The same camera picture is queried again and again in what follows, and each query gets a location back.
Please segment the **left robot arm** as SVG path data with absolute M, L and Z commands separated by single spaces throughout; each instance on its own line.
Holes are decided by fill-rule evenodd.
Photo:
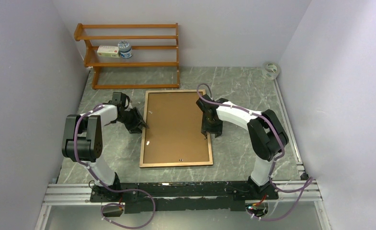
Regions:
M 123 124 L 130 134 L 141 134 L 148 127 L 130 97 L 114 92 L 109 102 L 80 115 L 68 115 L 62 139 L 63 156 L 85 168 L 109 201 L 118 200 L 122 194 L 117 173 L 102 156 L 103 128 L 115 123 Z

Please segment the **wooden shelf rack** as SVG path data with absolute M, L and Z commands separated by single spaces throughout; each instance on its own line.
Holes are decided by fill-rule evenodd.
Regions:
M 178 89 L 181 84 L 179 24 L 82 24 L 74 31 L 75 41 L 83 41 L 84 66 L 92 68 L 91 87 L 103 89 Z M 171 68 L 169 83 L 100 83 L 107 68 Z

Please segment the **white red box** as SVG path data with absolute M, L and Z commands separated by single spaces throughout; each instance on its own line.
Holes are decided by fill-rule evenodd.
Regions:
M 97 49 L 98 56 L 108 58 L 120 58 L 119 47 L 117 46 L 103 46 L 100 45 Z

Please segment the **clear tape roll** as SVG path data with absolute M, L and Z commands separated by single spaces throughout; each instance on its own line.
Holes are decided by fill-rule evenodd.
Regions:
M 261 67 L 262 76 L 267 80 L 275 80 L 281 73 L 281 67 L 274 62 L 264 62 Z

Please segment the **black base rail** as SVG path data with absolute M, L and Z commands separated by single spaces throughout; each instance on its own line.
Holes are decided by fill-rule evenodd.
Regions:
M 243 211 L 251 203 L 277 200 L 270 184 L 257 186 L 252 180 L 172 183 L 122 183 L 109 191 L 93 186 L 92 203 L 123 203 L 125 213 L 228 209 Z

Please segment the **blue white jar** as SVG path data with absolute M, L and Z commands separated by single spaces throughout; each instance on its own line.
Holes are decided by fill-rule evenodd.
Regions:
M 119 48 L 119 54 L 120 57 L 128 59 L 132 57 L 132 46 L 130 43 L 126 40 L 120 41 L 118 43 L 118 48 Z

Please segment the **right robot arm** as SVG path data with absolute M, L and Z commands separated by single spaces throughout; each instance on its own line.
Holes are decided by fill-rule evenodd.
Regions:
M 199 97 L 196 105 L 203 113 L 201 133 L 205 137 L 208 134 L 214 134 L 216 138 L 221 136 L 224 122 L 248 131 L 256 154 L 248 193 L 252 198 L 261 198 L 270 184 L 274 158 L 288 143 L 288 136 L 276 113 L 270 109 L 264 112 L 246 109 L 224 98 L 213 101 L 207 94 Z

